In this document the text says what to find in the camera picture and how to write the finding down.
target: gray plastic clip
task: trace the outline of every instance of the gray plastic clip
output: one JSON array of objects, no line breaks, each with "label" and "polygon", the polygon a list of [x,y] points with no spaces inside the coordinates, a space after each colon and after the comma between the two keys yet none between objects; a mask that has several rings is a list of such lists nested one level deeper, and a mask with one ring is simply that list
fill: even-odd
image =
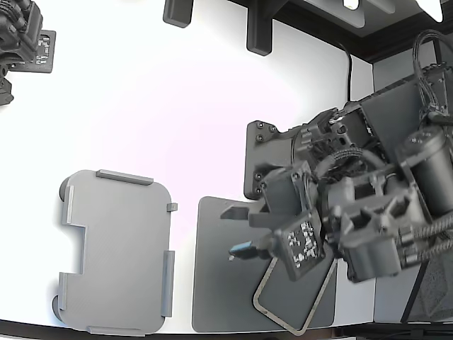
[{"label": "gray plastic clip", "polygon": [[171,317],[173,306],[173,274],[175,272],[175,252],[164,253],[164,274],[162,275],[161,315]]},{"label": "gray plastic clip", "polygon": [[178,204],[177,203],[169,203],[167,204],[167,212],[172,213],[174,211],[178,211]]},{"label": "gray plastic clip", "polygon": [[96,172],[96,176],[102,179],[112,179],[114,181],[139,184],[141,186],[150,186],[154,182],[154,179],[152,178],[122,174],[120,172],[114,172],[109,170],[99,170],[98,172]]}]

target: gray tray lid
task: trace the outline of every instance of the gray tray lid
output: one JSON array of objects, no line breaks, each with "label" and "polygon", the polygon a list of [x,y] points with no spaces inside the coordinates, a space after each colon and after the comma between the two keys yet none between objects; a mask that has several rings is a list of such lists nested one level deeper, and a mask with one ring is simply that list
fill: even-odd
[{"label": "gray tray lid", "polygon": [[82,274],[60,273],[56,316],[92,334],[144,336],[171,316],[171,202],[151,178],[83,170],[60,188],[63,225],[83,227]]}]

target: gray plastic tray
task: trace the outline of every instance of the gray plastic tray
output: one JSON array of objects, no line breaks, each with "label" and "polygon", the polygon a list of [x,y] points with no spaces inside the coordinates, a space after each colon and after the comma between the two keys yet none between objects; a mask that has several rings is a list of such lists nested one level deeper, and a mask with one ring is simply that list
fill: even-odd
[{"label": "gray plastic tray", "polygon": [[83,227],[81,274],[60,273],[52,306],[67,326],[92,334],[144,336],[171,316],[177,205],[151,178],[80,171],[60,188],[64,225]]},{"label": "gray plastic tray", "polygon": [[[192,326],[197,332],[266,332],[283,330],[253,307],[253,295],[269,261],[229,261],[228,250],[235,244],[258,239],[268,229],[250,228],[247,221],[221,220],[231,205],[259,208],[244,203],[205,197],[198,210],[197,248]],[[318,295],[314,289],[329,266],[319,266],[297,282],[291,282],[283,263],[277,265],[260,302],[296,329],[301,329]],[[331,276],[311,319],[310,328],[329,327],[335,316],[336,271]]]}]

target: black cable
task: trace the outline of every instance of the black cable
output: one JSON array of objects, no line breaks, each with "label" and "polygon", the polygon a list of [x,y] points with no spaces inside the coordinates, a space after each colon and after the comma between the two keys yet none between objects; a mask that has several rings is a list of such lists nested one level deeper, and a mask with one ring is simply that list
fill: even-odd
[{"label": "black cable", "polygon": [[439,101],[435,95],[435,92],[431,89],[430,84],[428,83],[428,80],[423,73],[423,69],[420,64],[419,60],[419,54],[420,54],[420,47],[421,45],[427,40],[427,39],[437,39],[440,42],[444,43],[447,48],[453,52],[453,44],[451,40],[446,36],[441,34],[440,32],[437,32],[436,30],[426,30],[420,33],[417,38],[415,39],[414,45],[413,45],[413,54],[412,54],[412,60],[413,60],[413,68],[414,68],[414,73],[415,76],[418,79],[418,86],[420,89],[420,97],[422,98],[422,102],[424,106],[432,106],[435,110],[440,109]]},{"label": "black cable", "polygon": [[442,216],[427,227],[419,228],[413,231],[414,239],[427,239],[441,232],[453,229],[453,214]]},{"label": "black cable", "polygon": [[4,14],[17,29],[25,29],[26,21],[18,4],[12,4],[7,0],[0,0],[0,13]]},{"label": "black cable", "polygon": [[384,161],[371,151],[360,149],[359,147],[351,147],[329,154],[316,166],[314,171],[315,177],[317,179],[322,179],[331,169],[333,169],[337,161],[351,157],[361,158],[371,164],[375,169],[380,169],[385,166]]},{"label": "black cable", "polygon": [[434,257],[438,257],[439,255],[446,253],[447,251],[451,251],[453,248],[453,239],[449,239],[447,241],[443,241],[439,244],[432,246],[429,249],[422,250],[418,253],[418,260],[421,262],[429,261]]},{"label": "black cable", "polygon": [[341,42],[337,41],[337,44],[342,48],[343,51],[345,51],[346,55],[348,56],[348,60],[349,60],[347,96],[348,96],[348,101],[351,101],[352,56]]}]

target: black mounting bracket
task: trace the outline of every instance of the black mounting bracket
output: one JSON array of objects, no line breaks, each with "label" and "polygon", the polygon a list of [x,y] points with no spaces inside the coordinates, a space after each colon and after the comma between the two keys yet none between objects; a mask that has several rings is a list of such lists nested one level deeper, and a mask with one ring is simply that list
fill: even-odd
[{"label": "black mounting bracket", "polygon": [[52,73],[54,66],[55,40],[57,32],[41,30],[38,48],[32,60],[8,65],[11,72]]},{"label": "black mounting bracket", "polygon": [[[275,14],[289,0],[250,0],[247,19],[247,50],[258,55],[272,52]],[[165,0],[164,21],[185,28],[192,20],[193,0]]]},{"label": "black mounting bracket", "polygon": [[186,28],[192,20],[193,0],[165,0],[164,21]]},{"label": "black mounting bracket", "polygon": [[247,50],[258,55],[268,55],[272,52],[273,19],[288,1],[251,1],[247,18]]}]

